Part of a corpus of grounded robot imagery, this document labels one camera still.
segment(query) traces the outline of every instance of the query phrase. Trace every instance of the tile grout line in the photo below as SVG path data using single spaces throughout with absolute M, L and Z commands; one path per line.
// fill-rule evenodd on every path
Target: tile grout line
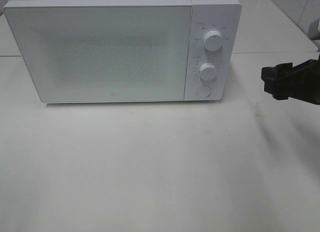
M 18 57 L 22 57 L 21 55 L 0 55 L 0 58 L 18 58 Z
M 304 15 L 304 12 L 305 12 L 305 10 L 306 10 L 306 7 L 307 7 L 308 2 L 309 2 L 309 0 L 306 0 L 306 3 L 305 3 L 304 8 L 303 8 L 303 11 L 302 11 L 301 16 L 300 16 L 300 18 L 299 18 L 299 21 L 298 21 L 298 23 L 297 23 L 297 26 L 298 26 L 298 27 L 299 27 L 300 21 L 301 21 L 301 19 L 302 19 L 302 16 Z

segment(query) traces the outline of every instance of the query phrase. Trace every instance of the control panel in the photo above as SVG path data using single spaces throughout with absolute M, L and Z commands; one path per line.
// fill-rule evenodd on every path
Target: control panel
M 240 4 L 193 5 L 184 100 L 220 100 L 241 14 Z

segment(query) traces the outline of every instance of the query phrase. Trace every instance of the power level knob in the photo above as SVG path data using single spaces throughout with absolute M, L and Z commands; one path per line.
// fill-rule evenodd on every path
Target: power level knob
M 212 81 L 217 77 L 218 70 L 212 63 L 204 63 L 199 68 L 200 78 L 204 81 Z
M 224 36 L 216 29 L 206 32 L 203 36 L 203 44 L 208 51 L 219 50 L 222 47 L 223 42 Z

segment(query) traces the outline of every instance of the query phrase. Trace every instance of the round button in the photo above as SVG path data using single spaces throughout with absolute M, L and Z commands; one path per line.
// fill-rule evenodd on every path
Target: round button
M 196 89 L 196 94 L 199 97 L 202 98 L 207 98 L 211 95 L 211 88 L 207 85 L 201 86 L 199 88 Z
M 206 32 L 203 36 L 204 47 L 208 51 L 217 51 L 219 50 L 224 42 L 224 37 L 218 30 L 210 30 Z
M 199 68 L 200 78 L 204 81 L 212 81 L 217 77 L 218 70 L 212 63 L 204 63 Z

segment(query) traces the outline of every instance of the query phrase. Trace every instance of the microwave door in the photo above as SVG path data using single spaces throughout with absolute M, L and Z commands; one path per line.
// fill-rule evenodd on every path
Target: microwave door
M 182 101 L 191 10 L 52 6 L 5 14 L 45 103 Z

